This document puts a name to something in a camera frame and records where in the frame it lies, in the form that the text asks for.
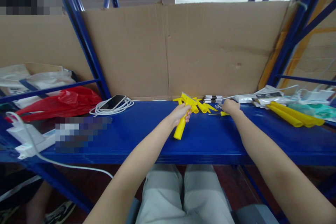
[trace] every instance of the forearm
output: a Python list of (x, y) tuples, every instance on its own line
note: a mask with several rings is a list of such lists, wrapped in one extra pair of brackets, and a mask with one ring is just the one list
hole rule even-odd
[(336, 209), (242, 111), (231, 115), (243, 145), (291, 223), (334, 223)]
[(162, 147), (173, 130), (171, 121), (165, 118), (130, 153), (114, 176), (113, 183), (123, 184), (122, 189), (135, 194), (143, 179), (157, 160)]
[(125, 223), (133, 198), (174, 127), (165, 118), (123, 162), (84, 224)]

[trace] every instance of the blue shelf surface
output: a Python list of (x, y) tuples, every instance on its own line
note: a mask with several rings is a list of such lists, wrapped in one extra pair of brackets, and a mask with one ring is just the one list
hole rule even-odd
[[(143, 101), (112, 116), (108, 129), (102, 130), (84, 147), (57, 148), (42, 152), (49, 159), (65, 163), (122, 163), (134, 147), (164, 119), (177, 103)], [(241, 109), (272, 138), (298, 165), (336, 165), (336, 134), (327, 128), (294, 128), (272, 111), (242, 104)], [(182, 140), (169, 136), (158, 163), (252, 164), (230, 116), (192, 114)], [(41, 162), (37, 157), (32, 161)]]

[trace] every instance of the person's leg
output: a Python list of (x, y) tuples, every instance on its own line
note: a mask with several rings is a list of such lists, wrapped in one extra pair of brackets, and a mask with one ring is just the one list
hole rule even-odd
[(48, 200), (53, 188), (43, 181), (34, 197), (26, 204), (27, 224), (43, 224)]
[(214, 167), (190, 164), (184, 175), (184, 210), (205, 222), (234, 224)]
[(146, 176), (136, 223), (181, 218), (182, 176), (173, 164), (155, 164)]

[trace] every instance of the sneaker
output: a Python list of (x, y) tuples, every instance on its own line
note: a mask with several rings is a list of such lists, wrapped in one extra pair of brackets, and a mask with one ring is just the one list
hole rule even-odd
[(0, 211), (0, 224), (5, 224), (6, 221), (19, 209), (19, 206)]
[(45, 215), (44, 224), (61, 224), (63, 223), (76, 205), (72, 201), (66, 201), (60, 205), (54, 212)]

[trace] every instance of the white plastic bag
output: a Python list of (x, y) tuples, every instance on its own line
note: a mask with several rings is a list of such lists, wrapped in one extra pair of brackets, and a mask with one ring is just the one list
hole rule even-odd
[[(10, 95), (30, 92), (28, 88), (20, 83), (25, 79), (30, 85), (38, 90), (54, 88), (58, 86), (70, 85), (75, 83), (71, 78), (71, 71), (64, 70), (60, 72), (46, 72), (30, 75), (26, 67), (22, 65), (12, 65), (0, 68), (0, 87), (7, 88)], [(56, 96), (60, 91), (48, 93), (48, 96)], [(23, 109), (34, 102), (41, 100), (38, 96), (32, 96), (15, 100), (14, 104)]]

